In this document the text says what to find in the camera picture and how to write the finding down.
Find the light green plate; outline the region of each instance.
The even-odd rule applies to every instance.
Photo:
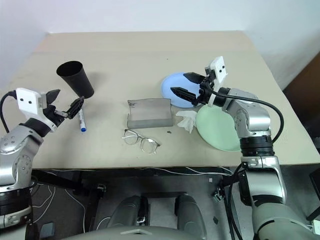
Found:
[[[240,141],[232,117],[220,107],[204,105],[195,118],[201,137],[211,146],[229,152],[240,151]]]

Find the black cylindrical cup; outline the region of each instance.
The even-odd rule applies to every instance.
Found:
[[[90,98],[94,94],[84,67],[79,61],[67,61],[56,69],[58,74],[79,96],[85,99]]]

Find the beige tabletop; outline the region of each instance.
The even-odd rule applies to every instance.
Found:
[[[266,63],[240,31],[51,34],[26,60],[8,88],[1,91],[18,87],[43,92],[61,89],[54,103],[59,110],[67,110],[77,96],[56,75],[56,69],[70,60],[83,63],[95,89],[83,106],[87,132],[80,132],[78,118],[65,120],[55,133],[45,137],[34,158],[34,168],[236,166],[240,152],[210,146],[197,129],[189,134],[177,127],[180,117],[174,117],[172,127],[137,130],[161,143],[156,154],[144,153],[138,145],[127,145],[121,138],[127,127],[127,100],[161,98],[160,86],[165,76],[176,72],[204,74],[204,68],[217,56],[224,57],[228,72],[225,87],[254,93],[282,111],[284,131],[274,144],[280,163],[319,163],[316,148]],[[25,122],[17,106],[14,99],[7,100],[4,106],[10,129]],[[175,116],[179,109],[171,109]],[[268,111],[274,136],[279,119],[272,110]]]

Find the light blue bowl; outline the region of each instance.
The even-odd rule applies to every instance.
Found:
[[[161,84],[161,94],[165,99],[171,99],[171,104],[178,108],[193,108],[191,102],[186,101],[176,96],[172,91],[171,87],[180,87],[187,89],[189,92],[194,93],[196,97],[199,96],[199,85],[189,81],[185,76],[184,72],[177,72],[167,76]]]

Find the tissue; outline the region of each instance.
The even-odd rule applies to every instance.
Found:
[[[177,124],[178,127],[184,128],[191,134],[194,126],[196,127],[196,115],[196,111],[178,111],[176,116],[183,117],[183,120]]]

